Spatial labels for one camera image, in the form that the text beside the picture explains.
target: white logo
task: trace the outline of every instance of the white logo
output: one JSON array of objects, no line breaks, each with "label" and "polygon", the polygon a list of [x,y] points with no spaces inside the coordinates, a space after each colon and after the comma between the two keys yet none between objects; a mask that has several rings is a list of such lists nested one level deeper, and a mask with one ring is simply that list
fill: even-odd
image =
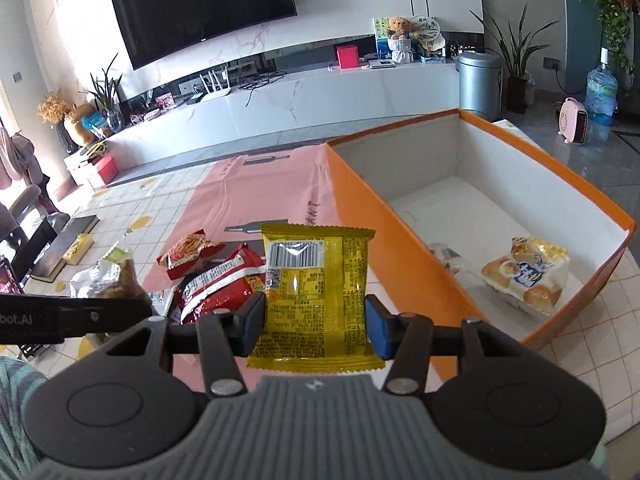
[{"label": "white logo", "polygon": [[17,314],[13,314],[12,316],[4,316],[0,314],[0,324],[3,325],[30,325],[31,316],[27,316],[23,314],[21,317]]},{"label": "white logo", "polygon": [[324,383],[320,379],[311,379],[305,386],[312,392],[316,392],[324,386]]}]

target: green vine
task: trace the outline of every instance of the green vine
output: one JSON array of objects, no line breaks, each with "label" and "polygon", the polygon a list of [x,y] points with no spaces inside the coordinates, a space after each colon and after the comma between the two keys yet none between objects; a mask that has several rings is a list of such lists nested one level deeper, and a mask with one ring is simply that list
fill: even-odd
[{"label": "green vine", "polygon": [[631,31],[629,13],[638,9],[640,0],[590,0],[597,4],[598,20],[604,26],[606,47],[610,51],[612,64],[625,72],[633,70],[633,63],[624,53],[626,40]]}]

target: black notebook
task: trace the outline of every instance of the black notebook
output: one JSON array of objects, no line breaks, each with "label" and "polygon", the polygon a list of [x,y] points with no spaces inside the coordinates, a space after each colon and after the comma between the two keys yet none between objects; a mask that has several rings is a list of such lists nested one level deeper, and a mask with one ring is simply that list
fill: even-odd
[{"label": "black notebook", "polygon": [[80,233],[88,233],[97,223],[98,217],[96,215],[72,218],[49,248],[44,251],[41,259],[33,267],[31,277],[41,282],[53,283],[62,267],[65,266],[62,256],[65,255],[66,250],[76,241]]}]

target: red box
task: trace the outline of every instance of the red box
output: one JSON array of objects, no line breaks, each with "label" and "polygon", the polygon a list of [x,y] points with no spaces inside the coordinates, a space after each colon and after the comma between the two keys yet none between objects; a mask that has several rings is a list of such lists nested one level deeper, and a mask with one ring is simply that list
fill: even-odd
[{"label": "red box", "polygon": [[85,171],[86,179],[94,189],[106,186],[118,174],[118,168],[110,154],[92,160],[85,166]]},{"label": "red box", "polygon": [[357,68],[360,66],[357,46],[339,46],[336,50],[338,52],[338,63],[340,64],[340,68]]}]

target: dark teal wall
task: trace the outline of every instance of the dark teal wall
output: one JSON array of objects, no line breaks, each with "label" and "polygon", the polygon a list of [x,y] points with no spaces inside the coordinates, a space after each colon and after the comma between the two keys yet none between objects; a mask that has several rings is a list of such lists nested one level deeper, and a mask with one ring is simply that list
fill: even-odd
[{"label": "dark teal wall", "polygon": [[600,61],[602,24],[596,4],[566,0],[565,88],[574,92],[587,81],[589,70]]}]

